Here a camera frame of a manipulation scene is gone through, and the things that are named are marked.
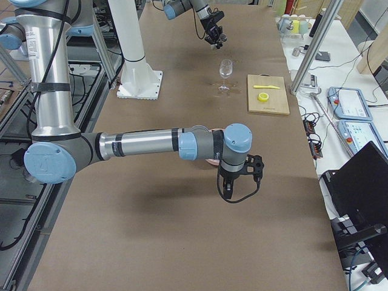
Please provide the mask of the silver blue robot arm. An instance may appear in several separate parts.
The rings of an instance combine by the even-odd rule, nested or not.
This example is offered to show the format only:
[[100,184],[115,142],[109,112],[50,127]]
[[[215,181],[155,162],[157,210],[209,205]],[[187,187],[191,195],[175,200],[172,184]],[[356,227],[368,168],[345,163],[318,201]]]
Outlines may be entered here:
[[198,35],[198,37],[209,43],[211,48],[220,49],[227,41],[227,36],[223,32],[222,26],[218,25],[218,22],[224,17],[224,12],[217,8],[212,10],[208,1],[182,0],[161,1],[161,3],[168,20],[173,20],[183,13],[192,10],[199,18],[204,29],[204,36],[200,37]]
[[32,143],[24,154],[29,174],[46,184],[72,179],[77,172],[112,157],[177,152],[182,159],[219,162],[217,188],[232,202],[233,183],[252,175],[259,184],[263,162],[250,154],[252,133],[243,124],[211,131],[190,128],[119,133],[82,133],[75,125],[68,68],[68,36],[95,32],[92,1],[14,1],[15,18],[1,24],[1,43],[7,49],[27,44],[33,94],[29,114],[36,128],[28,130]]

